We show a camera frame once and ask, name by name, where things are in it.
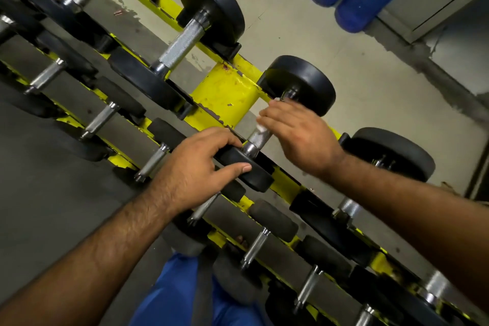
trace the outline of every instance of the concrete floor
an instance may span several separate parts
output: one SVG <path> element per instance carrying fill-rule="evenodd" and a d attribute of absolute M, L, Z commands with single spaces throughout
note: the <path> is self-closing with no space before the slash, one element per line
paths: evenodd
<path fill-rule="evenodd" d="M 437 171 L 432 183 L 447 181 L 463 192 L 486 141 L 486 132 L 444 102 L 422 75 L 385 51 L 375 39 L 341 31 L 334 24 L 332 10 L 317 7 L 310 0 L 239 1 L 248 26 L 241 39 L 241 53 L 247 59 L 262 70 L 280 54 L 309 60 L 330 77 L 338 93 L 336 104 L 327 115 L 333 127 L 351 133 L 363 126 L 399 132 L 435 158 Z M 114 16 L 119 9 L 125 13 Z M 135 0 L 93 0 L 87 12 L 148 61 L 155 60 L 175 36 L 171 28 Z M 162 117 L 187 135 L 194 132 L 115 75 L 99 55 L 50 21 L 46 23 L 76 46 L 101 73 L 138 98 L 148 109 L 150 119 Z M 47 64 L 45 57 L 17 38 L 0 47 L 0 57 L 29 78 Z M 213 65 L 207 56 L 194 49 L 172 80 L 191 92 Z M 95 95 L 67 75 L 54 82 L 47 92 L 83 121 L 90 120 L 91 113 L 103 106 Z M 0 252 L 6 259 L 0 264 L 0 283 L 5 284 L 0 288 L 0 301 L 65 253 L 129 198 L 129 191 L 111 178 L 109 162 L 91 164 L 61 152 L 52 144 L 45 120 L 1 106 L 0 144 L 6 167 L 0 182 L 4 193 L 0 203 Z M 239 124 L 240 134 L 250 132 L 261 106 L 256 104 Z M 156 148 L 119 117 L 112 119 L 101 134 L 138 164 L 144 163 Z M 265 152 L 328 204 L 339 204 L 341 195 L 293 167 L 284 158 L 276 139 L 267 144 Z M 258 197 L 258 193 L 251 191 L 247 195 Z M 293 216 L 274 193 L 268 192 L 264 198 Z M 209 218 L 229 234 L 244 235 L 248 240 L 253 240 L 259 230 L 245 214 L 225 201 L 213 206 Z M 299 236 L 310 233 L 305 224 L 293 218 L 300 223 Z M 430 271 L 431 265 L 424 258 L 368 212 L 358 218 L 357 225 L 420 277 Z M 127 323 L 169 254 L 168 246 L 158 239 L 131 275 L 103 324 Z M 267 243 L 261 258 L 296 287 L 309 270 L 309 265 L 276 240 Z M 352 323 L 359 308 L 356 301 L 327 280 L 321 282 L 312 300 L 343 325 Z M 457 303 L 463 304 L 464 310 L 474 309 L 463 299 Z"/>

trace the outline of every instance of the hairy forearm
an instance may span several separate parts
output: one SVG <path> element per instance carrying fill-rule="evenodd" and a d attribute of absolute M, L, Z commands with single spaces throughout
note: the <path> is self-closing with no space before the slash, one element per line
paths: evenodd
<path fill-rule="evenodd" d="M 322 178 L 413 245 L 469 298 L 489 309 L 489 209 L 346 156 Z"/>
<path fill-rule="evenodd" d="M 147 190 L 0 308 L 0 324 L 98 324 L 173 212 Z"/>

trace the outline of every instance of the hand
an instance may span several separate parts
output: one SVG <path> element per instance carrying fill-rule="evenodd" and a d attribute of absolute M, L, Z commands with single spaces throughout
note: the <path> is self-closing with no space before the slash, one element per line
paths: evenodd
<path fill-rule="evenodd" d="M 345 156 L 328 125 L 292 100 L 271 100 L 256 121 L 279 139 L 294 165 L 315 177 L 327 176 Z"/>
<path fill-rule="evenodd" d="M 247 162 L 237 162 L 215 171 L 212 157 L 227 144 L 242 146 L 227 128 L 213 127 L 187 138 L 168 156 L 147 193 L 164 201 L 174 215 L 203 204 L 251 170 Z"/>

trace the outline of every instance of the dumbbell rack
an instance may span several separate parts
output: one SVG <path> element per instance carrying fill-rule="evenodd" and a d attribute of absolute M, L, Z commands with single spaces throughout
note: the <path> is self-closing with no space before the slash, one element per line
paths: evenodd
<path fill-rule="evenodd" d="M 176 17 L 181 11 L 181 7 L 177 3 L 172 0 L 157 0 L 157 3 L 154 3 L 151 0 L 139 1 L 167 24 L 172 26 L 175 30 L 182 30 L 176 20 Z M 130 51 L 113 34 L 111 34 L 111 36 L 120 44 L 120 46 Z M 186 116 L 184 120 L 199 131 L 210 126 L 227 126 L 234 129 L 236 124 L 243 118 L 243 116 L 248 112 L 249 108 L 258 98 L 262 98 L 265 101 L 270 100 L 268 95 L 265 94 L 256 84 L 262 73 L 240 55 L 236 55 L 232 62 L 227 62 L 205 45 L 198 43 L 197 46 L 214 61 L 216 61 L 217 64 L 193 91 L 193 93 L 191 93 L 194 102 L 198 103 L 199 106 L 195 109 L 194 113 Z M 133 52 L 131 52 L 131 54 L 148 66 L 148 64 L 144 62 L 141 57 L 138 57 Z M 109 54 L 102 54 L 102 56 L 105 59 L 110 57 Z M 27 84 L 25 79 L 19 78 L 18 81 L 22 82 L 23 84 Z M 98 95 L 101 100 L 104 100 L 107 97 L 99 90 L 93 90 L 93 92 Z M 58 120 L 71 123 L 74 126 L 82 126 L 77 121 L 74 114 L 70 113 L 59 103 L 55 104 L 61 107 L 68 115 L 67 117 Z M 153 139 L 153 135 L 147 130 L 147 127 L 150 124 L 151 120 L 145 118 L 140 125 L 132 125 L 137 126 L 140 131 L 144 132 L 148 137 Z M 334 132 L 337 138 L 339 138 L 339 133 L 336 131 Z M 110 162 L 123 168 L 138 168 L 138 166 L 135 165 L 135 163 L 132 162 L 121 150 L 118 150 L 114 145 L 110 144 L 106 140 L 104 140 L 104 142 L 106 142 L 116 153 L 116 155 L 108 158 Z M 291 204 L 299 193 L 304 192 L 307 189 L 291 178 L 280 167 L 272 162 L 270 163 L 275 170 L 272 175 L 275 182 L 271 186 L 271 189 L 281 196 L 287 203 Z M 239 203 L 233 204 L 246 213 L 253 202 L 248 198 L 243 197 Z M 237 243 L 232 237 L 229 237 L 225 232 L 220 230 L 211 222 L 209 222 L 209 224 L 211 224 L 214 228 L 214 230 L 209 234 L 209 238 L 219 247 L 222 247 L 227 241 L 229 241 L 233 245 L 244 249 L 241 244 Z M 405 274 L 407 278 L 413 278 L 412 274 L 406 268 L 402 267 L 397 261 L 395 261 L 395 259 L 388 255 L 387 251 L 383 250 L 368 237 L 364 236 L 360 230 L 356 229 L 355 233 L 361 237 L 363 241 L 368 243 L 371 248 L 377 251 L 377 255 L 370 263 L 370 267 L 377 273 L 387 273 L 391 275 L 396 271 L 397 273 Z M 292 249 L 292 245 L 294 245 L 297 241 L 299 241 L 299 238 L 296 236 L 292 242 L 285 244 Z M 277 274 L 273 273 L 269 268 L 267 268 L 264 263 L 260 262 L 260 264 L 265 267 L 272 276 L 278 277 Z"/>

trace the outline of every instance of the blue pants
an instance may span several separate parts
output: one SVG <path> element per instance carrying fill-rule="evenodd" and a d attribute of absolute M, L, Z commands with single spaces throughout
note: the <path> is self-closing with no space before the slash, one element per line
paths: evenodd
<path fill-rule="evenodd" d="M 130 326 L 191 326 L 198 259 L 174 254 L 131 319 Z M 212 326 L 265 326 L 256 305 L 236 303 L 213 278 Z"/>

